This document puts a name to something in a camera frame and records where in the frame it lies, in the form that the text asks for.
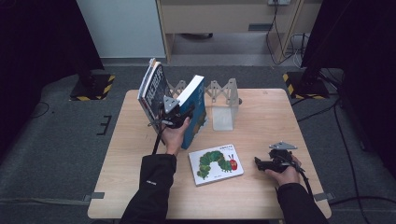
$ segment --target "book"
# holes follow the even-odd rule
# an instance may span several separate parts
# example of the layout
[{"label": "book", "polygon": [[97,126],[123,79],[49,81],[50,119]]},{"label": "book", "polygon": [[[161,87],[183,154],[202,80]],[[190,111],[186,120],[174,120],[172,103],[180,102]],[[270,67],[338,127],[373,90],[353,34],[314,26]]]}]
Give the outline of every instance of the book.
[{"label": "book", "polygon": [[160,106],[165,95],[171,96],[171,92],[163,72],[163,66],[153,58],[149,61],[148,70],[137,94],[137,100],[156,133],[159,133],[161,128],[161,123],[157,120],[160,118]]},{"label": "book", "polygon": [[187,149],[200,129],[206,122],[205,83],[204,77],[195,75],[186,89],[177,97],[180,105],[180,114],[184,114],[193,105],[190,125],[184,133],[182,148]]},{"label": "book", "polygon": [[196,186],[244,173],[233,145],[190,152],[189,158]]}]

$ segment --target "power outlet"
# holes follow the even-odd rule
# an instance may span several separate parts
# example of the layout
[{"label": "power outlet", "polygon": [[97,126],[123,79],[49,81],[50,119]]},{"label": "power outlet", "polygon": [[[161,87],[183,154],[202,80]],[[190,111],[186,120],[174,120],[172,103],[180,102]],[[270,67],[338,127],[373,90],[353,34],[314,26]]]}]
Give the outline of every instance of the power outlet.
[{"label": "power outlet", "polygon": [[290,5],[290,0],[268,0],[268,6],[274,6],[275,4],[279,6]]}]

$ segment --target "green caterpillar illustration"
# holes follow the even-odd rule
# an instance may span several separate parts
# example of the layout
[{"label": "green caterpillar illustration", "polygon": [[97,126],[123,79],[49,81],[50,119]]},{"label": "green caterpillar illustration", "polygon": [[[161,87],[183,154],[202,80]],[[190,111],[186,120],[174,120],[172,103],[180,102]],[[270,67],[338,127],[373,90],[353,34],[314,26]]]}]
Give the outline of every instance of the green caterpillar illustration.
[{"label": "green caterpillar illustration", "polygon": [[210,163],[212,161],[216,161],[218,163],[222,172],[231,172],[232,170],[236,170],[238,164],[233,159],[233,155],[230,157],[230,159],[230,161],[226,161],[224,159],[224,155],[220,151],[206,152],[206,154],[204,154],[199,160],[200,164],[197,175],[203,179],[207,178],[210,171]]}]

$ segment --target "tripod base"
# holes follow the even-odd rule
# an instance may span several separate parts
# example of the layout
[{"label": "tripod base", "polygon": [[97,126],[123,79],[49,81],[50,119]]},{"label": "tripod base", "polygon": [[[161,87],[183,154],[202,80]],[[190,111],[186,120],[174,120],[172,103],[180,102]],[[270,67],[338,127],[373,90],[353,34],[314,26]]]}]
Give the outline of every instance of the tripod base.
[{"label": "tripod base", "polygon": [[323,99],[329,98],[329,92],[323,81],[316,79],[313,83],[306,84],[302,82],[302,72],[288,72],[283,75],[283,80],[288,87],[290,97],[292,99]]},{"label": "tripod base", "polygon": [[91,75],[92,84],[84,85],[81,78],[70,93],[71,101],[103,100],[111,89],[115,76],[110,74]]}]

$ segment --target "gray carpet floor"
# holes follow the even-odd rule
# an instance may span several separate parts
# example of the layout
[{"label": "gray carpet floor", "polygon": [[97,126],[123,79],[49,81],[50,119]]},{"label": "gray carpet floor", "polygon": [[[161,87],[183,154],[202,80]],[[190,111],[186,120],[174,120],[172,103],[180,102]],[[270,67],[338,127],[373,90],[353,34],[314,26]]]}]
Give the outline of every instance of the gray carpet floor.
[{"label": "gray carpet floor", "polygon": [[[267,66],[165,66],[171,84],[193,75],[217,80],[220,86],[235,77],[238,88],[286,89],[282,75],[296,67]],[[69,94],[78,77],[49,84],[40,104],[0,166],[0,224],[91,223],[88,205],[10,203],[6,199],[66,199],[80,202],[91,194],[99,176],[114,131],[120,107],[128,90],[138,89],[145,66],[109,66],[116,76],[105,100],[74,102]],[[334,104],[337,95],[325,100],[304,100],[293,106],[297,119]],[[356,173],[360,195],[396,200],[396,180],[382,166],[374,152],[361,150],[348,115],[336,107],[347,148]],[[111,116],[106,135],[101,123]],[[335,201],[356,196],[350,160],[338,130],[333,109],[299,122],[304,140],[316,166],[323,188]],[[394,223],[396,204],[383,200],[362,200],[364,215],[371,223]],[[356,200],[332,206],[331,223],[364,223]]]}]

